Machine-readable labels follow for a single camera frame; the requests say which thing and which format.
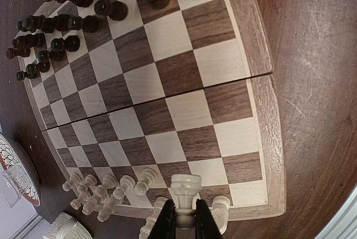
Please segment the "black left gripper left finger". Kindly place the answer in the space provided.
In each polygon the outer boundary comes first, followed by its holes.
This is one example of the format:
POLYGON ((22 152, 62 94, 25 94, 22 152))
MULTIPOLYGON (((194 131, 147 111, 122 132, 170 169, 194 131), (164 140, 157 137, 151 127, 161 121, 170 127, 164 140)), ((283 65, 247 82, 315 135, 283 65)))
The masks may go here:
POLYGON ((176 213, 172 199, 165 202, 148 239, 175 239, 176 238, 176 213))

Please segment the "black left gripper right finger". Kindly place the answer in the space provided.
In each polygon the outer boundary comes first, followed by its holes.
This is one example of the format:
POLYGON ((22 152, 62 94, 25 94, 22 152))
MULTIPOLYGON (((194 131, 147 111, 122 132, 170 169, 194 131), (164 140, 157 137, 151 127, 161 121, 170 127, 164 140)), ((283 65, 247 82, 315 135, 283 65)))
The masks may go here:
POLYGON ((196 239, 222 239, 222 235, 214 221, 207 203, 203 199, 196 201, 195 213, 196 239))

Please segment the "white chess queen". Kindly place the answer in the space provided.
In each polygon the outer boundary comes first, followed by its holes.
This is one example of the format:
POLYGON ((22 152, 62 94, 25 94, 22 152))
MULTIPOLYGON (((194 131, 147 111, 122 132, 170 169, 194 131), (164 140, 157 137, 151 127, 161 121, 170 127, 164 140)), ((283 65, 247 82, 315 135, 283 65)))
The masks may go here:
POLYGON ((222 235, 226 232, 228 226, 229 207, 230 200, 228 197, 224 195, 214 197, 211 214, 222 235))

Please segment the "white chess bishop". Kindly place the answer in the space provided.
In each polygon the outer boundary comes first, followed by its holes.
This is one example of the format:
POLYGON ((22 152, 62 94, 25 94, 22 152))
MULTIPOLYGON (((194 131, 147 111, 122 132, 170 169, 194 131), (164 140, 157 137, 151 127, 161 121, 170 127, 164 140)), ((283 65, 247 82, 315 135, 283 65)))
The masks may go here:
POLYGON ((191 229, 195 224, 193 200, 201 189, 202 178, 194 174, 174 174, 171 177, 171 188, 177 196, 178 205, 175 207, 176 227, 191 229))
POLYGON ((116 199, 111 197, 107 203, 104 203, 102 209, 99 211, 97 219, 100 222, 106 221, 113 213, 117 205, 122 204, 123 199, 116 199))

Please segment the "white chess rook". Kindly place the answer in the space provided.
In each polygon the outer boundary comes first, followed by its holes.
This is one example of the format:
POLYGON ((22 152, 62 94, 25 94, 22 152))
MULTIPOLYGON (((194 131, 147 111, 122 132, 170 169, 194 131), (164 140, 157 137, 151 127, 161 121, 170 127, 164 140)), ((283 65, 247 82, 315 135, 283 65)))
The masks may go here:
POLYGON ((75 210, 79 210, 80 207, 91 197, 89 191, 85 190, 80 192, 79 196, 70 202, 70 205, 75 210))

